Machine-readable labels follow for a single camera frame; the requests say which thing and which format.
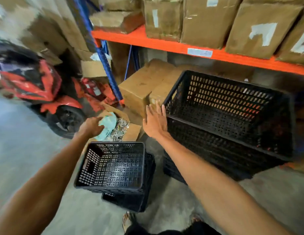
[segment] motorcycle tire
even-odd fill
[[[74,124],[71,130],[61,126],[60,119],[63,125]],[[83,111],[76,107],[60,106],[55,114],[48,112],[46,114],[46,123],[50,129],[60,137],[72,139],[74,134],[79,130],[81,124],[87,119]]]

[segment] gray floor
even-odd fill
[[[27,181],[51,156],[68,143],[55,135],[22,104],[0,98],[0,209],[13,192]],[[150,205],[139,221],[152,233],[184,229],[193,210],[213,223],[189,188],[162,173],[162,148],[151,138],[147,149],[156,157],[157,169]],[[44,234],[123,234],[123,209],[102,202],[100,194],[75,189],[69,182],[55,219]],[[274,168],[240,184],[279,221],[304,235],[304,174]]]

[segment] red motorcycle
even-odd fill
[[[0,81],[61,137],[72,138],[86,120],[71,77],[28,49],[0,43]]]

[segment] orange shelf beam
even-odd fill
[[[252,67],[259,67],[259,68],[271,69],[275,71],[283,71],[283,72],[290,72],[290,73],[304,75],[304,66],[276,61],[275,57],[272,57],[271,59],[268,60],[257,59],[243,55],[232,55],[226,53],[224,49],[219,50],[219,49],[203,48],[203,47],[196,47],[178,42],[165,41],[160,39],[149,39],[146,37],[145,34],[145,26],[139,27],[130,34],[120,34],[120,33],[105,32],[102,30],[94,30],[92,31],[92,36],[95,39],[108,40],[118,43],[126,43],[135,46],[159,49],[159,50],[174,52],[179,54],[216,59],[230,63],[238,63]],[[205,56],[208,57],[194,55],[192,53],[188,54],[188,49],[189,51],[197,52],[201,55],[204,54]]]

